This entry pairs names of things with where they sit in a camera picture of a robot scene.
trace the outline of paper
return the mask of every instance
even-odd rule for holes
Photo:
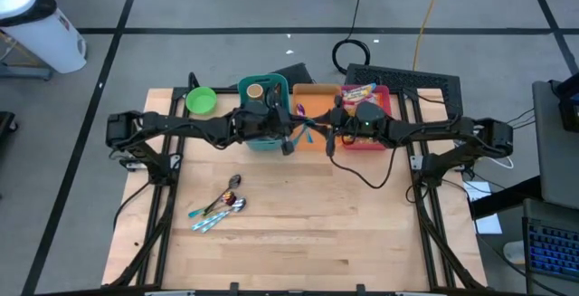
[[[464,182],[464,188],[467,190],[471,202],[490,195],[490,186],[487,182]],[[497,214],[478,219],[477,226],[481,234],[503,234]]]

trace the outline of gray floor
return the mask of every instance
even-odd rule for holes
[[[57,0],[77,27],[114,28],[125,0]],[[547,0],[559,25],[579,27],[576,0]],[[430,0],[361,0],[360,27],[418,27]],[[356,0],[135,0],[127,27],[348,27]],[[536,0],[438,0],[430,27],[548,28]],[[0,110],[21,125],[0,167],[0,293],[19,294],[58,193],[100,74],[111,35],[85,35],[87,66],[49,82],[0,81]],[[343,82],[330,52],[343,34],[125,34],[82,154],[68,203],[37,292],[96,288],[108,255],[111,222],[126,172],[109,161],[105,120],[111,112],[142,109],[150,88],[185,85],[190,71],[202,84],[228,86],[240,78],[304,62],[318,82]],[[415,35],[361,34],[373,64],[410,69]],[[566,36],[579,53],[579,36]],[[362,62],[344,47],[341,63]],[[532,107],[531,83],[570,73],[552,34],[426,35],[419,70],[458,75],[465,113],[511,119]],[[477,172],[509,186],[538,173],[534,127],[517,131],[515,169],[482,160]],[[520,209],[499,216],[504,234],[495,248],[521,238]],[[489,285],[524,291],[524,279],[481,246]]]

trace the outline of blue keyboard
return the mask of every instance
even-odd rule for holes
[[[527,251],[532,272],[579,282],[579,233],[528,223]]]

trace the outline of orange container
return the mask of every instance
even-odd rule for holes
[[[334,108],[334,98],[340,95],[342,90],[337,84],[308,84],[298,83],[293,86],[293,94],[291,95],[291,111],[298,114],[298,104],[302,104],[306,110],[306,116],[315,118],[324,115],[328,110]],[[301,127],[293,130],[292,138],[298,136],[301,132]],[[325,151],[326,137],[310,129],[309,134],[313,139],[313,143],[308,143],[306,135],[299,139],[296,150],[309,151]],[[336,146],[342,144],[340,138],[336,138]]]

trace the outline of green bowl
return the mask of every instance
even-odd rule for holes
[[[189,94],[185,99],[185,105],[192,113],[197,115],[209,114],[217,103],[217,95],[209,87],[198,87]]]

